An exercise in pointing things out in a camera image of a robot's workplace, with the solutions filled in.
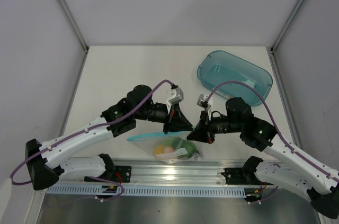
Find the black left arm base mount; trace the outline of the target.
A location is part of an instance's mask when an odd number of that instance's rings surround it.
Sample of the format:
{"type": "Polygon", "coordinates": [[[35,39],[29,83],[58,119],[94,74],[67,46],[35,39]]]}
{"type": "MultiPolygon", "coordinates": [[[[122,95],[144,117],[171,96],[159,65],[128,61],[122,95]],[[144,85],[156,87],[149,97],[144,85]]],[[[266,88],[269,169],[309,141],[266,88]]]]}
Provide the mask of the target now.
{"type": "Polygon", "coordinates": [[[103,167],[100,175],[85,176],[86,182],[99,182],[100,179],[117,183],[129,183],[131,179],[131,166],[116,166],[108,154],[99,154],[99,167],[103,167]]]}

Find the green toy bell pepper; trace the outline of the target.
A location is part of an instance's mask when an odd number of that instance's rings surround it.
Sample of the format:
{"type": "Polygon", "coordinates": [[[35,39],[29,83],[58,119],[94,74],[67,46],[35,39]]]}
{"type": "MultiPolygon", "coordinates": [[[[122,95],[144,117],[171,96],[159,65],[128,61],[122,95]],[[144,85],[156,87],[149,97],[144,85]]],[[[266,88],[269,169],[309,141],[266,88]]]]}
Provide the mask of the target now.
{"type": "Polygon", "coordinates": [[[177,148],[178,149],[184,148],[186,150],[186,154],[181,154],[180,158],[189,159],[192,158],[198,152],[196,145],[193,142],[187,140],[182,140],[178,144],[177,148]]]}

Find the pink toy egg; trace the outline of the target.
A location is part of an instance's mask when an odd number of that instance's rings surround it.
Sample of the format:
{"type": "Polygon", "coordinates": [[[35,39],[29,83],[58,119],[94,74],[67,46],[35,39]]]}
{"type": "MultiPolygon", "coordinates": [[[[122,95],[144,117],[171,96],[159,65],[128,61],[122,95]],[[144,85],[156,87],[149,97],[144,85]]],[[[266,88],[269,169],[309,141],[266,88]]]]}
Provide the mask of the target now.
{"type": "Polygon", "coordinates": [[[174,152],[174,148],[170,147],[170,146],[165,146],[163,149],[163,153],[164,154],[169,154],[169,153],[173,153],[174,152]]]}

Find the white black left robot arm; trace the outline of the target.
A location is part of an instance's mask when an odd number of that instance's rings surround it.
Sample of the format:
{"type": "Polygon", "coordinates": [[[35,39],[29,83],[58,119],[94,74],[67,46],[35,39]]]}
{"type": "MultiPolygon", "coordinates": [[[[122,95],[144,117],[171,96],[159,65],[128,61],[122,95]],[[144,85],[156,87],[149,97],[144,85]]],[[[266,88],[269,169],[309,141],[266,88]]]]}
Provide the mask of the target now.
{"type": "Polygon", "coordinates": [[[138,120],[161,123],[164,133],[193,129],[181,111],[179,103],[184,97],[178,86],[173,85],[167,90],[164,104],[154,102],[152,94],[149,86],[138,85],[78,131],[45,142],[28,141],[25,157],[33,189],[44,190],[60,180],[112,180],[116,167],[108,154],[92,158],[75,158],[73,155],[133,130],[138,120]]]}

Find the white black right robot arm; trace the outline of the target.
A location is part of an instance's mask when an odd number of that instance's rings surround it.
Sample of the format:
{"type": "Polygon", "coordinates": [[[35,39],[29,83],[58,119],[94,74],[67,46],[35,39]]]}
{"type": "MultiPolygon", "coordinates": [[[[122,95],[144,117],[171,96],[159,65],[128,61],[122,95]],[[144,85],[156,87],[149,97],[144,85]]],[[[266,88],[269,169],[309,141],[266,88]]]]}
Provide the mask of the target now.
{"type": "Polygon", "coordinates": [[[213,117],[207,96],[198,101],[204,110],[187,140],[212,144],[217,134],[239,133],[245,145],[283,162],[287,171],[250,157],[242,168],[247,183],[267,182],[299,195],[322,215],[338,218],[338,170],[326,166],[288,140],[275,126],[256,118],[240,97],[226,102],[226,115],[213,117]]]}

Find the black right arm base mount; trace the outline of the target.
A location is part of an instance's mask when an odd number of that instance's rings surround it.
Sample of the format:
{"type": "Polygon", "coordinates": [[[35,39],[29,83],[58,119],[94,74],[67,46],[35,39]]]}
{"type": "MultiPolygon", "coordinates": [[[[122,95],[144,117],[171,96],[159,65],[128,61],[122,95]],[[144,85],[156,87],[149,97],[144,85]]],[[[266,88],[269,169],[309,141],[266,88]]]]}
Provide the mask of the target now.
{"type": "Polygon", "coordinates": [[[221,172],[221,175],[228,185],[261,185],[264,182],[255,176],[255,172],[262,162],[263,159],[251,156],[242,167],[226,167],[221,172]]]}

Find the clear zip bag teal zipper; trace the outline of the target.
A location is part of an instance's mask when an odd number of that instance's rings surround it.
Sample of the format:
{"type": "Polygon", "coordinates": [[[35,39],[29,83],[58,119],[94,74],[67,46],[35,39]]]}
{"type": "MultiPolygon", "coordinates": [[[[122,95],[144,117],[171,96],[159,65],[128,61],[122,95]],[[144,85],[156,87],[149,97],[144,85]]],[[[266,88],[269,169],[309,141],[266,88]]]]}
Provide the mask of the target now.
{"type": "Polygon", "coordinates": [[[203,157],[200,143],[187,140],[188,134],[188,131],[153,132],[130,137],[127,141],[167,164],[199,161],[203,157]]]}

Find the yellow toy lemon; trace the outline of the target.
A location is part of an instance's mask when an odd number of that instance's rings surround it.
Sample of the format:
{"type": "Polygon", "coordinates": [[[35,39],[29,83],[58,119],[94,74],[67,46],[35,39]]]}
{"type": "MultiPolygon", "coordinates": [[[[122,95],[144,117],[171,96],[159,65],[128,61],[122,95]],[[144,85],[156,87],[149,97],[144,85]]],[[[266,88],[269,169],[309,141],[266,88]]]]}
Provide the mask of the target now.
{"type": "Polygon", "coordinates": [[[159,155],[159,154],[163,154],[164,153],[164,145],[157,145],[154,150],[153,150],[153,154],[154,155],[159,155]]]}

